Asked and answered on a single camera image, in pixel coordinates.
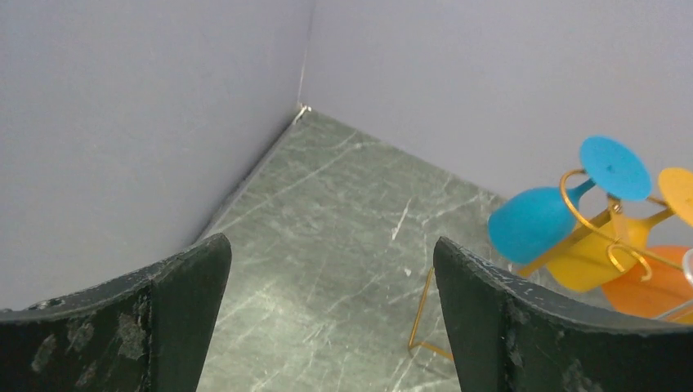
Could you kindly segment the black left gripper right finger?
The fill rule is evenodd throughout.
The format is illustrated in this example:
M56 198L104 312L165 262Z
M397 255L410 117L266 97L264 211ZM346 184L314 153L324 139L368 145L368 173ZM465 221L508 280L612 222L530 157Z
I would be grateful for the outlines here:
M433 265L464 391L692 388L692 329L573 300L448 238Z

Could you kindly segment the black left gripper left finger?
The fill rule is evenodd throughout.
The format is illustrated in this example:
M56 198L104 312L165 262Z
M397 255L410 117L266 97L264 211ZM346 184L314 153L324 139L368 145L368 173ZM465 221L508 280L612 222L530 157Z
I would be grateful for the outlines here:
M94 287L1 312L4 391L194 391L232 262L215 234Z

